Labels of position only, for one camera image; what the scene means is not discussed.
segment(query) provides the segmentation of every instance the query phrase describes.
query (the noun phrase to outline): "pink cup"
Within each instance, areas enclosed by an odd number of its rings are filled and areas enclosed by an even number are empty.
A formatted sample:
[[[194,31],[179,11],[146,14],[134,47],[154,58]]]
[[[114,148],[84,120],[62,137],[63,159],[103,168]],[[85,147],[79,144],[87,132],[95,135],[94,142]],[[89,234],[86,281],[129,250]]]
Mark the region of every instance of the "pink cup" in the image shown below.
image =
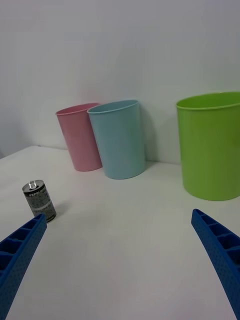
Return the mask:
[[[102,162],[87,110],[99,103],[71,106],[56,112],[74,168],[91,171],[101,168]]]

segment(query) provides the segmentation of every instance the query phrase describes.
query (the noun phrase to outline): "green bucket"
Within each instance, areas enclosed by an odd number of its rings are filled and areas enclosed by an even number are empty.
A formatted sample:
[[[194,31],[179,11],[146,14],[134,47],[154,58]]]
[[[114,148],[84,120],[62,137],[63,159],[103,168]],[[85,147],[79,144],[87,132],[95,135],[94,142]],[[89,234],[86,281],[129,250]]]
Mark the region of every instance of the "green bucket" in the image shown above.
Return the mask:
[[[240,92],[176,104],[184,188],[206,200],[240,196]]]

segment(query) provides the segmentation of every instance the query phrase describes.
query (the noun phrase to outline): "white surface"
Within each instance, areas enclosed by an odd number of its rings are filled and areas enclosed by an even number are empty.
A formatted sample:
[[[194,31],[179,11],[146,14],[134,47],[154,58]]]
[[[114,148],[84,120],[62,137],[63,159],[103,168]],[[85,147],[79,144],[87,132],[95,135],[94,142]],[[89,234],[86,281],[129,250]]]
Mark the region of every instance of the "white surface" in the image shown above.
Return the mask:
[[[30,147],[0,160],[1,239],[32,218],[22,194],[31,179],[45,181],[57,218],[7,320],[236,319],[191,215],[199,208],[240,234],[238,198],[189,195],[178,165],[112,180],[74,171],[65,150]]]
[[[239,90],[237,0],[1,0],[0,151],[65,147],[55,116],[139,99],[149,160],[179,162],[175,102]]]

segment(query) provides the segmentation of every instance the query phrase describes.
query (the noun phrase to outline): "plastic cup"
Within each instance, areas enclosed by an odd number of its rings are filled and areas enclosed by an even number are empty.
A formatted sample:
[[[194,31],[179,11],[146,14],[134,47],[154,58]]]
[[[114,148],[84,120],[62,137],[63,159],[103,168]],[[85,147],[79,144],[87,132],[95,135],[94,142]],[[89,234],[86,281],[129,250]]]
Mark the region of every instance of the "plastic cup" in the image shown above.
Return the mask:
[[[184,188],[206,200],[240,196],[240,92],[176,104]]]
[[[105,175],[127,179],[145,170],[145,150],[139,102],[102,104],[87,111]]]
[[[87,110],[98,103],[71,106],[56,113],[74,168],[92,171],[102,167]]]

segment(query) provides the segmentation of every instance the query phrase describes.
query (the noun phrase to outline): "light blue cup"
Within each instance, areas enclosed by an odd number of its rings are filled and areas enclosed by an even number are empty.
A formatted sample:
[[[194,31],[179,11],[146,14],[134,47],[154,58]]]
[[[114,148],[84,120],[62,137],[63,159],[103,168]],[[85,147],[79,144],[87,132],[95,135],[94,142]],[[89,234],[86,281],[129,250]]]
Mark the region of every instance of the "light blue cup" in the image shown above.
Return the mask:
[[[144,139],[137,100],[98,105],[87,111],[105,175],[127,179],[145,170]]]

